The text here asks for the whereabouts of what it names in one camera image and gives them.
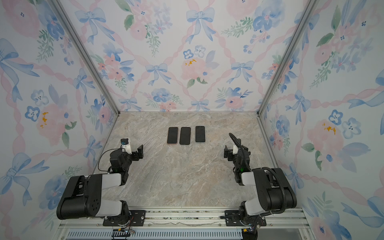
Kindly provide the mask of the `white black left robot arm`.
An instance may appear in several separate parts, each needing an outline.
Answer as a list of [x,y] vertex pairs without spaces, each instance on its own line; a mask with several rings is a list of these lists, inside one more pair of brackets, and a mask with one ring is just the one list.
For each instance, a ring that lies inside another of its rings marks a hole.
[[110,153],[111,166],[104,174],[71,177],[57,206],[60,220],[102,218],[105,226],[127,226],[134,219],[126,201],[102,199],[102,190],[124,186],[132,162],[144,157],[144,146],[134,152],[123,139],[118,149]]

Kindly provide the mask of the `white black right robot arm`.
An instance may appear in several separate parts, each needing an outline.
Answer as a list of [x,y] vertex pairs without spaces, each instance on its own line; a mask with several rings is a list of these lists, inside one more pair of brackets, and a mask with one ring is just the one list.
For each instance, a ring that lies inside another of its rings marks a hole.
[[250,155],[248,148],[224,148],[224,158],[234,164],[235,182],[256,190],[256,196],[243,201],[237,211],[225,211],[221,219],[227,221],[227,226],[257,225],[263,217],[297,207],[296,194],[282,169],[262,167],[250,170]]

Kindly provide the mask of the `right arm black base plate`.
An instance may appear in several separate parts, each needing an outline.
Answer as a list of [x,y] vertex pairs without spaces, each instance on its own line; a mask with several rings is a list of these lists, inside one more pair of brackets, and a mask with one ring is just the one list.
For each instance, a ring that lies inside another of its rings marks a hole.
[[241,214],[239,210],[225,210],[224,216],[220,217],[224,219],[227,227],[266,227],[266,220],[258,216],[249,216],[247,214]]

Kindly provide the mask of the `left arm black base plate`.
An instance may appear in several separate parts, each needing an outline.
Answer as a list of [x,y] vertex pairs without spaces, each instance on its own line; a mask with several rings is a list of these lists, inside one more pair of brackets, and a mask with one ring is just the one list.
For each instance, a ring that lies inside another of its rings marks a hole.
[[146,216],[145,210],[133,210],[118,216],[107,217],[103,221],[104,227],[142,227]]

